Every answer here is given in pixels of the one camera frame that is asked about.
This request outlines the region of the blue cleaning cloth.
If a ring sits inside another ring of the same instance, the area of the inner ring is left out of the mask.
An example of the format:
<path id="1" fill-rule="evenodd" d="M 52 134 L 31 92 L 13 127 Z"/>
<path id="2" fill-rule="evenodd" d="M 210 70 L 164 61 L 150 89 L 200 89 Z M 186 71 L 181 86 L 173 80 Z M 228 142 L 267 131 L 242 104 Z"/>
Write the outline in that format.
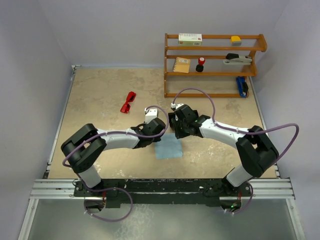
<path id="1" fill-rule="evenodd" d="M 158 160 L 180 158 L 183 156 L 182 142 L 174 133 L 166 133 L 154 143 L 155 157 Z"/>

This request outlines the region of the red sunglasses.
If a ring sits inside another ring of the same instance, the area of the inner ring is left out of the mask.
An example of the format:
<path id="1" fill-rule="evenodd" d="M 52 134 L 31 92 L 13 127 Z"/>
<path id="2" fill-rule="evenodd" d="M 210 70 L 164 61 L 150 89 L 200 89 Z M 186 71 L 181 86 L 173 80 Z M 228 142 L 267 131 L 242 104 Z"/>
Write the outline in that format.
<path id="1" fill-rule="evenodd" d="M 120 109 L 121 113 L 125 113 L 127 114 L 130 111 L 131 105 L 130 103 L 132 103 L 135 98 L 136 98 L 136 93 L 133 91 L 130 91 L 126 97 L 125 103 L 123 104 L 123 106 Z"/>

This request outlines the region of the black glasses case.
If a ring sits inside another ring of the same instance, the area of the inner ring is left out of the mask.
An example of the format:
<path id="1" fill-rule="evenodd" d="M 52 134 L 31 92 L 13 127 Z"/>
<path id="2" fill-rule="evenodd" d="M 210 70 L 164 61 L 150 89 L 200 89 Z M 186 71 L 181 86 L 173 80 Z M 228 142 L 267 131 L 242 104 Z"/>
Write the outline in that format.
<path id="1" fill-rule="evenodd" d="M 172 130 L 175 130 L 175 121 L 176 121 L 176 115 L 174 112 L 169 112 L 168 113 L 168 118 L 169 118 L 169 126 Z"/>

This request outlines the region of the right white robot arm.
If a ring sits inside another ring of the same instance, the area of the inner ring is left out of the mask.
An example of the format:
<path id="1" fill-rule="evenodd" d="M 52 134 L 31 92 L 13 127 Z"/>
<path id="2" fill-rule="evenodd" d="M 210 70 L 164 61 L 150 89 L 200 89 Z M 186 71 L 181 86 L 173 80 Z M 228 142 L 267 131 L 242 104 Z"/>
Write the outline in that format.
<path id="1" fill-rule="evenodd" d="M 259 178 L 279 157 L 279 152 L 262 128 L 236 128 L 214 121 L 207 115 L 199 115 L 187 104 L 171 104 L 170 127 L 177 139 L 188 136 L 213 139 L 235 148 L 241 164 L 232 169 L 224 178 L 222 190 L 228 196 L 235 195 L 240 185 Z"/>

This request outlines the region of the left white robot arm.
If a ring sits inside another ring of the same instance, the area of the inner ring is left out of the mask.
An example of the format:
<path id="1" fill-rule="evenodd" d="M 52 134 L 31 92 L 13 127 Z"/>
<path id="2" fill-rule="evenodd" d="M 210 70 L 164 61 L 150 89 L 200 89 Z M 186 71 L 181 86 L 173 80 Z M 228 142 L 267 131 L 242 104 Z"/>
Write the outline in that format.
<path id="1" fill-rule="evenodd" d="M 141 123 L 125 130 L 101 130 L 87 123 L 69 137 L 60 147 L 65 156 L 66 167 L 85 183 L 85 190 L 91 196 L 103 191 L 103 184 L 94 162 L 103 151 L 113 149 L 139 149 L 159 142 L 166 124 L 158 117 L 148 123 Z"/>

